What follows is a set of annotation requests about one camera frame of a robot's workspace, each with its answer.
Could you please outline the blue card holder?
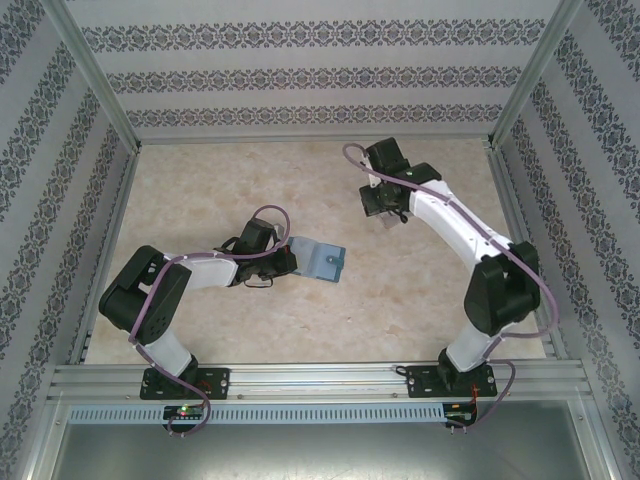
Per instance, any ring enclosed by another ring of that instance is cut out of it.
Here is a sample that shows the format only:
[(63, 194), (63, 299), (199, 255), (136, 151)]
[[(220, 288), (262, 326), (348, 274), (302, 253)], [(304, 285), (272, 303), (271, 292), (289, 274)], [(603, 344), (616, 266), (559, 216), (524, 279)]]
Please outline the blue card holder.
[(346, 248), (294, 236), (288, 246), (295, 255), (295, 275), (338, 283), (344, 269)]

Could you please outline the grey metal sheet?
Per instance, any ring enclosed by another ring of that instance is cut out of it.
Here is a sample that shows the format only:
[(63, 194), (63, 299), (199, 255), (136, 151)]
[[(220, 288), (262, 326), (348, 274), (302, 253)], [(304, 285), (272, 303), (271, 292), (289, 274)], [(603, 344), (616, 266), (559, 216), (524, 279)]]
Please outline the grey metal sheet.
[(31, 480), (620, 480), (581, 403), (508, 402), (479, 426), (154, 425), (57, 417)]

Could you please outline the aluminium mounting rail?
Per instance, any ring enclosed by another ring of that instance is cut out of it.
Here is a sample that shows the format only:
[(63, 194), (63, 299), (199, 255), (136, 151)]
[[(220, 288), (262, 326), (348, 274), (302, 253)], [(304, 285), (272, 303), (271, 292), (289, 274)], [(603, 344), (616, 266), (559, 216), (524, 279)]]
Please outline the aluminium mounting rail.
[[(513, 362), (511, 401), (591, 398), (579, 360)], [(405, 401), (408, 383), (393, 363), (227, 364), (229, 403), (358, 403)], [(143, 365), (72, 365), (54, 369), (46, 400), (66, 404), (121, 404), (139, 399)]]

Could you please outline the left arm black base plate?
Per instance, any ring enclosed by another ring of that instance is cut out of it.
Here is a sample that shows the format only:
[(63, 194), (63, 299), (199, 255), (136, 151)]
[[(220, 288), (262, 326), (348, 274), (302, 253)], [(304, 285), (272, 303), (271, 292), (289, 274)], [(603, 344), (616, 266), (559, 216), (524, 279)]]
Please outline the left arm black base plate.
[[(180, 379), (189, 381), (210, 400), (225, 400), (228, 395), (230, 370), (198, 367), (191, 373), (181, 375)], [(196, 392), (168, 379), (153, 368), (144, 371), (139, 396), (142, 400), (201, 399)]]

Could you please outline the aluminium side rail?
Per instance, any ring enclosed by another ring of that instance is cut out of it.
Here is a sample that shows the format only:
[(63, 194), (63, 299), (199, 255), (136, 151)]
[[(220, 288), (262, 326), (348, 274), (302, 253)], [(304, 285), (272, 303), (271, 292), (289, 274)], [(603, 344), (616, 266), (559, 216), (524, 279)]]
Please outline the aluminium side rail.
[(98, 304), (105, 286), (119, 231), (130, 195), (141, 148), (138, 147), (128, 157), (123, 167), (117, 190), (109, 210), (108, 222), (101, 237), (100, 249), (96, 257), (95, 269), (92, 274), (86, 298), (83, 300), (80, 317), (71, 338), (70, 349), (64, 360), (64, 365), (77, 365), (84, 362), (86, 357), (86, 342), (91, 336), (93, 325), (98, 315)]
[[(534, 237), (531, 234), (527, 216), (523, 212), (522, 202), (508, 172), (502, 152), (487, 147), (485, 153), (511, 239), (517, 243), (528, 241), (534, 244)], [(552, 310), (544, 292), (541, 292), (541, 303), (535, 312), (535, 319), (538, 330), (546, 330), (546, 334), (540, 337), (546, 356), (557, 360), (566, 360), (568, 354), (558, 330), (558, 325), (554, 329), (550, 328)]]

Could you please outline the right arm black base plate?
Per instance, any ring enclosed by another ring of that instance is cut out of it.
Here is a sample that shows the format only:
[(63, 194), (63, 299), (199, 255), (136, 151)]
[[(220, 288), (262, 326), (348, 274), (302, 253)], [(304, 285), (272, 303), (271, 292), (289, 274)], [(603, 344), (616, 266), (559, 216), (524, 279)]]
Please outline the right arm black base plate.
[(404, 368), (410, 398), (480, 398), (497, 396), (493, 369), (485, 364), (462, 373), (448, 388), (436, 365), (412, 365)]

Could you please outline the aluminium frame post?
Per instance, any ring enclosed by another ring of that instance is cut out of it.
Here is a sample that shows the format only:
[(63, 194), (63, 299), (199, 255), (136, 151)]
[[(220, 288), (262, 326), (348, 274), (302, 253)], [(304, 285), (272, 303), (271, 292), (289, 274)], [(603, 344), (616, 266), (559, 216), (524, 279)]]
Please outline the aluminium frame post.
[(582, 4), (583, 0), (559, 0), (495, 127), (487, 137), (489, 148), (495, 148), (505, 140)]
[(40, 0), (57, 33), (66, 44), (87, 84), (104, 109), (110, 123), (130, 153), (137, 153), (141, 142), (118, 101), (106, 74), (102, 70), (65, 0)]

